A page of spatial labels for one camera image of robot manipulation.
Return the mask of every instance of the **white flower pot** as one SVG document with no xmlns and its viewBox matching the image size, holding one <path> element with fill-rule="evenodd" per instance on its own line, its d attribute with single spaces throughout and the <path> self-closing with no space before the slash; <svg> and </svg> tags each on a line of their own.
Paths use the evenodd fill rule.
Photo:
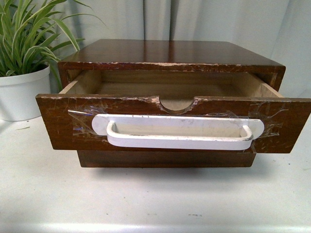
<svg viewBox="0 0 311 233">
<path fill-rule="evenodd" d="M 11 77 L 0 77 L 0 119 L 28 120 L 41 115 L 35 96 L 50 93 L 50 67 Z"/>
</svg>

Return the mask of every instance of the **white curtain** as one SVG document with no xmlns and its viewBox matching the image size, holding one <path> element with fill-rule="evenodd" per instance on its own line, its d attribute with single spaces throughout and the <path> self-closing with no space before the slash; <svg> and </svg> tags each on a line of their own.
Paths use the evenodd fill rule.
<svg viewBox="0 0 311 233">
<path fill-rule="evenodd" d="M 280 93 L 311 97 L 310 0 L 84 0 L 71 22 L 85 46 L 100 38 L 228 41 L 286 66 Z"/>
</svg>

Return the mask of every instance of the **potted plant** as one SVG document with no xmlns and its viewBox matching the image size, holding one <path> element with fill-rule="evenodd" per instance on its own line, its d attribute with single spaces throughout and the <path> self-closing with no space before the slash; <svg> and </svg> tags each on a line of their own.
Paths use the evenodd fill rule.
<svg viewBox="0 0 311 233">
<path fill-rule="evenodd" d="M 0 3 L 0 119 L 18 121 L 40 116 L 35 96 L 50 93 L 50 69 L 55 75 L 52 63 L 60 60 L 54 53 L 68 45 L 79 50 L 77 42 L 83 39 L 76 39 L 64 20 L 82 14 L 60 18 L 62 12 L 55 10 L 66 1 Z M 61 34 L 67 41 L 57 43 Z"/>
</svg>

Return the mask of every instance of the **dark wood finish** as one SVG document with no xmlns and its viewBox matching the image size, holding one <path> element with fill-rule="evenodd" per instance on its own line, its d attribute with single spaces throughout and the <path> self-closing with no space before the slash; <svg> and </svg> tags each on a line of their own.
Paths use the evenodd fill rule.
<svg viewBox="0 0 311 233">
<path fill-rule="evenodd" d="M 250 167 L 255 153 L 78 150 L 81 167 Z"/>
<path fill-rule="evenodd" d="M 108 114 L 169 115 L 175 113 L 164 109 L 158 97 L 108 98 L 102 95 L 50 94 L 38 95 L 37 102 L 53 148 L 57 150 L 161 150 L 112 146 L 105 137 L 94 135 L 88 130 L 91 130 L 94 115 L 69 115 L 68 110 L 88 112 L 92 106 L 93 109 Z M 222 115 L 261 119 L 265 124 L 265 132 L 262 137 L 253 141 L 254 151 L 245 152 L 290 153 L 310 112 L 311 99 L 197 97 L 194 104 L 183 115 L 208 117 Z"/>
<path fill-rule="evenodd" d="M 231 43 L 199 41 L 99 40 L 58 67 L 63 87 L 83 70 L 147 70 L 248 72 L 278 90 L 285 72 L 285 66 Z M 311 112 L 311 99 L 205 96 L 180 111 L 164 108 L 158 96 L 49 94 L 36 99 L 53 148 L 78 150 L 85 167 L 251 166 L 257 152 L 291 152 Z M 265 132 L 243 151 L 121 148 L 93 133 L 97 113 L 256 118 Z"/>
<path fill-rule="evenodd" d="M 58 63 L 63 87 L 68 70 L 250 72 L 279 90 L 285 66 L 229 42 L 102 39 Z"/>
</svg>

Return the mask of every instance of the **white table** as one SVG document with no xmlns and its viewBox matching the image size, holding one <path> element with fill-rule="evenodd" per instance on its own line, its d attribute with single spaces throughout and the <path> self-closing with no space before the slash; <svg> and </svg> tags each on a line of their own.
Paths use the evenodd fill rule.
<svg viewBox="0 0 311 233">
<path fill-rule="evenodd" d="M 0 121 L 0 232 L 311 232 L 310 135 L 250 168 L 81 168 L 41 117 Z"/>
</svg>

